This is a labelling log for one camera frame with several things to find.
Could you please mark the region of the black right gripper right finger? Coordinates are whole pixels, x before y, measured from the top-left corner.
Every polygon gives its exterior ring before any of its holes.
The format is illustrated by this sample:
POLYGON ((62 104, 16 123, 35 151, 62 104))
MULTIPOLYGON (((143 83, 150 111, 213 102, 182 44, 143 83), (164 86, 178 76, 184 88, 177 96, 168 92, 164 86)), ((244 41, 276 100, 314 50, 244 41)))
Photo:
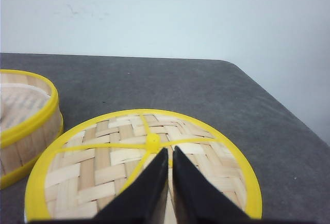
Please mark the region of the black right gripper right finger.
POLYGON ((176 146, 173 190, 178 223, 250 223, 249 216, 218 191, 176 146))

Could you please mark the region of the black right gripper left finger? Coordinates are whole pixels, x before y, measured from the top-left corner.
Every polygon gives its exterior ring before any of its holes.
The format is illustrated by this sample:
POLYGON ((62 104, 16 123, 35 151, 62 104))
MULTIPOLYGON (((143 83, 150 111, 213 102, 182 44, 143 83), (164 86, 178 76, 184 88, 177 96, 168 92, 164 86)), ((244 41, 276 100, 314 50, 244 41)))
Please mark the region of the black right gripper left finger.
POLYGON ((136 180, 94 217, 95 223, 164 223, 168 152, 163 148, 136 180))

